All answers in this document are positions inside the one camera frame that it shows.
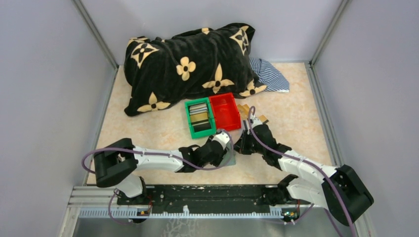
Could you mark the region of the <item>mint green card holder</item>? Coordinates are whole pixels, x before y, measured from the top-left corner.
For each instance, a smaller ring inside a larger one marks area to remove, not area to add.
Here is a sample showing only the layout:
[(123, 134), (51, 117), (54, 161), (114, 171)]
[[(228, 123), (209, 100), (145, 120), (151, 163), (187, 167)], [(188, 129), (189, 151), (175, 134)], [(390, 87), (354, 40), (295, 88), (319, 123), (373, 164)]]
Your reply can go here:
[(221, 166), (233, 166), (236, 165), (235, 154), (232, 151), (227, 151), (220, 163)]

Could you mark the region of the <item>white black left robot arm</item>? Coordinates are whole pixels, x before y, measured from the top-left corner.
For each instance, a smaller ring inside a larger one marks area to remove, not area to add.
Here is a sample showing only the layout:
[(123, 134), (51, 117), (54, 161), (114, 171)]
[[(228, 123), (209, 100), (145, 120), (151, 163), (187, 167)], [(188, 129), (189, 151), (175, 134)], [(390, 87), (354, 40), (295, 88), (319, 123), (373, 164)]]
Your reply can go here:
[(135, 146), (123, 138), (108, 147), (93, 152), (96, 186), (115, 187), (136, 204), (148, 198), (144, 179), (134, 175), (139, 170), (163, 170), (173, 173), (212, 171), (228, 166), (234, 159), (234, 149), (227, 135), (209, 138), (202, 146), (191, 145), (171, 151)]

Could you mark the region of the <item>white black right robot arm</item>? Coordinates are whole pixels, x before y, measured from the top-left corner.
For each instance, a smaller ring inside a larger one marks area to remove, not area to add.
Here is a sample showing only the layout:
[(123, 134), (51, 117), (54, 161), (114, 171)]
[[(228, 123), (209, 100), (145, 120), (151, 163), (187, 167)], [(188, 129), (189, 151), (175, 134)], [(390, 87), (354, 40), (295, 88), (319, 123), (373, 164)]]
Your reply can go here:
[(278, 184), (283, 203), (301, 199), (326, 210), (341, 224), (355, 222), (374, 204), (374, 198), (355, 170), (348, 166), (324, 165), (278, 143), (268, 125), (243, 130), (234, 149), (243, 155), (260, 154), (266, 163), (289, 173)]

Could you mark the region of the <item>black card in bin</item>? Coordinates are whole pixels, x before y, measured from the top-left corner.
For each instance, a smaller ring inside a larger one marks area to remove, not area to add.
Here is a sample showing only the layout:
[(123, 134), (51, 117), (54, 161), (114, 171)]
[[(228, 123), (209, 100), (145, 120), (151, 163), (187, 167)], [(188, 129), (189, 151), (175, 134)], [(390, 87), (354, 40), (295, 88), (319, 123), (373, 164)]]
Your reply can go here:
[(211, 129), (211, 123), (208, 120), (206, 120), (206, 121), (194, 123), (194, 124), (192, 124), (192, 127), (193, 127), (195, 132), (210, 130)]

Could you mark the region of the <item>gold card with stripe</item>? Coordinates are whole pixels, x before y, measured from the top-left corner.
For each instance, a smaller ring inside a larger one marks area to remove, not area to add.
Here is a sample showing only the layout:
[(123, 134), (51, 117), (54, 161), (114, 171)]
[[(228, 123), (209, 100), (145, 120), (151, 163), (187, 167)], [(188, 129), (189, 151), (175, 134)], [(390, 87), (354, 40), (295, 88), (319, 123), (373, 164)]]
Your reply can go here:
[(269, 122), (269, 120), (264, 115), (261, 115), (258, 118), (263, 124), (266, 124)]

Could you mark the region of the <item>gold patterned card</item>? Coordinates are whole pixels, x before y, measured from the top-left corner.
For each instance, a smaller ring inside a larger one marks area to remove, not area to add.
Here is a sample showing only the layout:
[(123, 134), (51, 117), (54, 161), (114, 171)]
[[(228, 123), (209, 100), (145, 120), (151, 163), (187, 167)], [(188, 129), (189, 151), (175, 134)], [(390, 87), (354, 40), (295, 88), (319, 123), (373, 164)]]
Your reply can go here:
[(243, 117), (247, 117), (249, 114), (250, 107), (247, 104), (244, 105), (237, 105), (239, 113)]

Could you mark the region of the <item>stack of cards in bin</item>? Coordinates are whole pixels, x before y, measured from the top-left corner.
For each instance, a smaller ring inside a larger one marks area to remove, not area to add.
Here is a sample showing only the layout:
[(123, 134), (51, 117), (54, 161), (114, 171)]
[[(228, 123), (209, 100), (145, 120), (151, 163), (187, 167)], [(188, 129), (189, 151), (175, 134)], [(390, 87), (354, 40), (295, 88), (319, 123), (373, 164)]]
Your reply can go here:
[(189, 119), (191, 123), (208, 120), (209, 109), (206, 103), (191, 105), (189, 109)]

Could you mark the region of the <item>green plastic bin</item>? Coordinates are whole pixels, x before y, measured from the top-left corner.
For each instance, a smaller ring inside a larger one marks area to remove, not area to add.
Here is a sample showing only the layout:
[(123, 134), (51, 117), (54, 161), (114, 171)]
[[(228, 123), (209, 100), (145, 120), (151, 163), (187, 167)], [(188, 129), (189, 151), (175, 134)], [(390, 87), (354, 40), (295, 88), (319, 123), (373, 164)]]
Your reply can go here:
[(184, 106), (192, 139), (216, 133), (215, 119), (208, 97), (186, 101)]

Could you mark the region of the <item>red plastic bin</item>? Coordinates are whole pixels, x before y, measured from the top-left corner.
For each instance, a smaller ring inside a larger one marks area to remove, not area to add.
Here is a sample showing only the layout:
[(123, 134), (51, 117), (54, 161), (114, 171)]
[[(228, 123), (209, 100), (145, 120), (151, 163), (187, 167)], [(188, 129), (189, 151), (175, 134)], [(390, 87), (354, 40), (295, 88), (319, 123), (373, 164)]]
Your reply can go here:
[(233, 131), (241, 128), (241, 117), (232, 93), (209, 97), (217, 129)]

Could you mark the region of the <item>blue white striped cloth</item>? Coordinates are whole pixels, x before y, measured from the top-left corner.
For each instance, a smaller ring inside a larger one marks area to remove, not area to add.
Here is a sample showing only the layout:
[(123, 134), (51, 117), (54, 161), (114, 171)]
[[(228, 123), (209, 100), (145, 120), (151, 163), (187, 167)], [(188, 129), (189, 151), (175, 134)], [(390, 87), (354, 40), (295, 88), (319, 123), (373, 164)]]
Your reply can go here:
[(259, 81), (267, 86), (266, 91), (289, 93), (290, 83), (272, 63), (261, 58), (250, 58), (250, 65)]

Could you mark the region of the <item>black floral blanket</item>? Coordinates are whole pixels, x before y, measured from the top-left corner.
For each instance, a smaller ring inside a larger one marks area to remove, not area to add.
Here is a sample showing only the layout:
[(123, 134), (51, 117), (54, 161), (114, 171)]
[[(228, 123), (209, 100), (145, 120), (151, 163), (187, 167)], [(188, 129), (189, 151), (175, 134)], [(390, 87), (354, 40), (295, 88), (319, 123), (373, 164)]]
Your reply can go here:
[(244, 99), (267, 89), (251, 68), (255, 30), (245, 23), (200, 28), (170, 39), (131, 38), (124, 75), (131, 86), (125, 114), (168, 109), (184, 99), (224, 93)]

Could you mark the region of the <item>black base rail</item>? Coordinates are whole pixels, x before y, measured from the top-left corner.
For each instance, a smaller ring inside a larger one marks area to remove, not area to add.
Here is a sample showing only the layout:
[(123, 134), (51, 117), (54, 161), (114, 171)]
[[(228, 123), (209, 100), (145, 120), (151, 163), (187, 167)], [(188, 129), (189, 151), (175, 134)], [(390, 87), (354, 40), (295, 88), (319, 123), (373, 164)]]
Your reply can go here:
[(118, 205), (145, 205), (153, 214), (267, 214), (271, 207), (299, 203), (276, 185), (154, 185), (138, 197), (117, 195)]

